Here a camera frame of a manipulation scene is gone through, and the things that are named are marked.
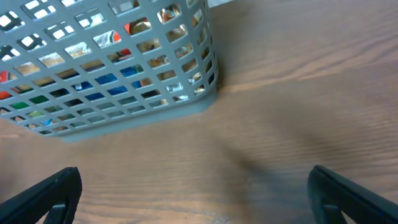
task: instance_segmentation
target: brown object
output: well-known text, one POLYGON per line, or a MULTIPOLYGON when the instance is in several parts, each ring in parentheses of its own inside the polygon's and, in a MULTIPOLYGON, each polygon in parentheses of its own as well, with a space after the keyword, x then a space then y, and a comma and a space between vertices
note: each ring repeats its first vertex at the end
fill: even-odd
POLYGON ((0 120, 0 200, 77 166, 74 224, 311 223, 306 181, 323 164, 398 203, 396 10, 393 0, 210 9, 213 105, 74 143, 0 120))

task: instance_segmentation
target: wooden surface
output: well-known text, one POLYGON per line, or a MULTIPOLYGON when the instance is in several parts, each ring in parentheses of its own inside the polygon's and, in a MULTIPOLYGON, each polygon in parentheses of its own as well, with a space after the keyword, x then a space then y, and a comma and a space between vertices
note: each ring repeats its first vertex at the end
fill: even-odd
POLYGON ((0 121, 0 201, 66 166, 75 223, 313 223, 323 164, 398 202, 398 2, 211 9, 221 88, 205 112, 75 143, 0 121))

